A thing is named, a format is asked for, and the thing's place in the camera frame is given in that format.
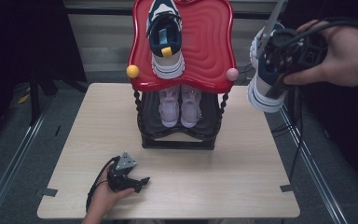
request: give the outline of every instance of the table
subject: table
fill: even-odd
[[[43,197],[38,216],[84,217],[97,174],[127,151],[137,162],[129,177],[151,179],[105,218],[297,217],[294,193],[280,189],[289,181],[265,116],[246,92],[232,88],[214,150],[144,149],[132,86],[91,84],[48,184],[58,192]]]

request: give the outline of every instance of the red shelf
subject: red shelf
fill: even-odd
[[[231,47],[232,7],[228,0],[175,1],[182,17],[182,53],[184,73],[174,79],[158,78],[151,67],[152,53],[146,37],[146,19],[153,0],[136,0],[133,7],[135,37],[129,65],[140,73],[130,78],[137,91],[158,91],[172,85],[186,84],[202,91],[225,93],[233,81],[227,79],[229,68],[236,68]]]

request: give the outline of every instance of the pink ball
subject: pink ball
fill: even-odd
[[[230,80],[230,81],[237,80],[239,75],[240,75],[240,73],[238,72],[238,70],[236,68],[230,68],[226,72],[226,76],[227,76],[228,80]]]

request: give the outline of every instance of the wooden tabletop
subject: wooden tabletop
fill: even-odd
[[[38,216],[84,217],[96,176],[127,151],[137,162],[129,177],[150,181],[106,218],[297,217],[294,193],[280,189],[289,181],[265,116],[246,92],[232,88],[214,150],[144,149],[131,85],[90,85],[48,184],[58,192],[44,196]],[[182,133],[167,139],[194,141]]]

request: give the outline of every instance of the hand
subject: hand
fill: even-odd
[[[120,192],[113,192],[107,183],[107,171],[109,170],[109,165],[101,175],[97,189],[94,191],[94,194],[89,205],[89,211],[84,217],[82,224],[94,224],[101,223],[103,216],[113,209],[115,204],[123,198],[126,198],[135,192],[135,189],[124,189]]]
[[[297,30],[304,31],[315,22],[307,22]],[[312,27],[326,23],[326,21],[321,21]],[[326,81],[339,86],[358,86],[358,29],[338,26],[325,29],[320,34],[328,44],[324,61],[310,69],[288,75],[284,78],[284,83],[304,85]]]

